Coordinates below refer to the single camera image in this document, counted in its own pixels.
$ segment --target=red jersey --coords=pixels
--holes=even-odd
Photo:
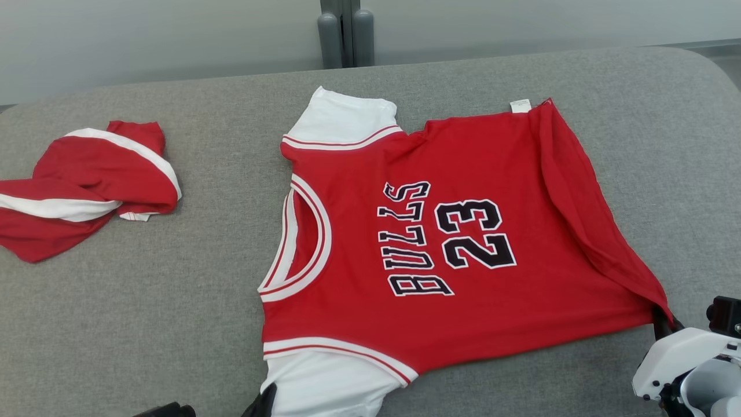
[[[385,103],[320,88],[282,140],[293,180],[259,289],[267,359],[353,355],[405,385],[649,324],[654,305],[671,317],[551,100],[413,134]]]
[[[0,181],[0,246],[27,262],[58,255],[117,214],[147,221],[182,193],[156,122],[114,121],[49,145],[26,180]]]

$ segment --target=white armhole trim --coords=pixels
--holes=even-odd
[[[292,188],[291,192],[294,193],[293,195],[299,195],[303,198],[314,214],[317,227],[316,248],[304,268],[289,278],[288,270],[296,251],[296,237],[298,236],[299,227],[296,222],[296,214],[293,212],[293,199],[290,198],[291,195],[289,194],[285,201],[286,208],[283,211],[284,231],[281,246],[268,275],[258,288],[263,302],[282,300],[306,288],[324,269],[332,248],[332,228],[327,211],[319,196],[303,179],[295,174],[292,177],[290,187]]]
[[[281,358],[283,356],[293,355],[297,352],[304,351],[333,352],[362,358],[390,373],[397,381],[399,381],[402,387],[406,387],[419,376],[419,374],[417,374],[417,372],[411,367],[388,355],[384,355],[381,352],[368,349],[367,347],[358,344],[352,344],[332,338],[294,338],[282,341],[272,341],[264,343],[262,351],[265,360]]]
[[[283,143],[300,149],[347,151],[403,131],[396,125],[396,105],[361,99],[319,87]]]

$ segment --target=crumpled red cloth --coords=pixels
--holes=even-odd
[[[157,122],[110,122],[55,140],[27,180],[0,181],[0,246],[27,262],[87,239],[114,214],[147,221],[182,193]]]

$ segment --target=gray padded surface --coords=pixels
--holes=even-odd
[[[395,102],[406,131],[552,96],[675,313],[704,328],[713,296],[741,298],[741,96],[693,53],[592,50],[102,88],[0,115],[0,178],[30,176],[69,131],[156,120],[185,196],[172,215],[114,219],[38,265],[0,249],[0,415],[127,417],[170,401],[204,417],[241,414],[266,372],[256,287],[288,190],[279,141],[318,85]],[[381,416],[658,416],[631,389],[651,338],[647,326],[431,372],[392,393]]]

